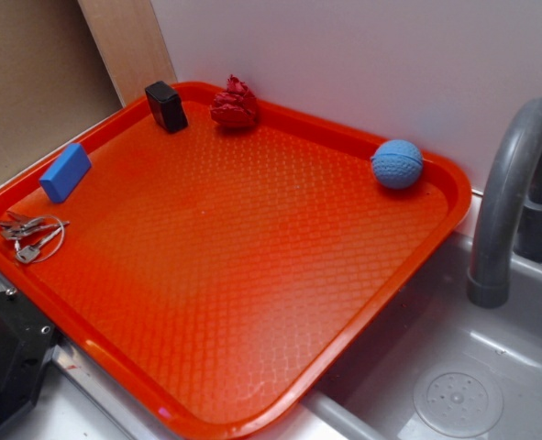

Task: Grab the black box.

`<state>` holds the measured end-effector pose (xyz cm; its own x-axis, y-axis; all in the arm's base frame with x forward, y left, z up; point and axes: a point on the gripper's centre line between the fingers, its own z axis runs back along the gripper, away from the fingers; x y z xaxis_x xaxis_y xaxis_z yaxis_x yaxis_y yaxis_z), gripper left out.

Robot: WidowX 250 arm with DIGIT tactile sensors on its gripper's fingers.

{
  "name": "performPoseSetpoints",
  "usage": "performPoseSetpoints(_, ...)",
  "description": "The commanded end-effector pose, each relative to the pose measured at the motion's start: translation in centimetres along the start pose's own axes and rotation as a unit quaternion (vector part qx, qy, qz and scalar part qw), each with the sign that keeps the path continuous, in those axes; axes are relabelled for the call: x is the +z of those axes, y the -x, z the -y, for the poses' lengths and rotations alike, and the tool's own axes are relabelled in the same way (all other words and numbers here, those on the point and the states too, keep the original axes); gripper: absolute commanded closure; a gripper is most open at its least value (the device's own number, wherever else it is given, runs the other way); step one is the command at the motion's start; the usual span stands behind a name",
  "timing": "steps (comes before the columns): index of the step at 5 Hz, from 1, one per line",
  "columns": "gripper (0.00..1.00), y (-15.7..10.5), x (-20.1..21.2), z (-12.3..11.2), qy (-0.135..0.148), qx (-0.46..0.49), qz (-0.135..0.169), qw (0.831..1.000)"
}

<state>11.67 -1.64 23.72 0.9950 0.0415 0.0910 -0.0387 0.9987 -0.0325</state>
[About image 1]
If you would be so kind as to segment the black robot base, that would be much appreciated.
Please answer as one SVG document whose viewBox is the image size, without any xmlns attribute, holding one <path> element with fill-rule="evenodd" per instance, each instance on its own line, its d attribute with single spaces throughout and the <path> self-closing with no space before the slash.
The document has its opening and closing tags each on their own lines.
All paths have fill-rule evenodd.
<svg viewBox="0 0 542 440">
<path fill-rule="evenodd" d="M 25 294 L 0 291 L 0 433 L 36 407 L 57 338 Z"/>
</svg>

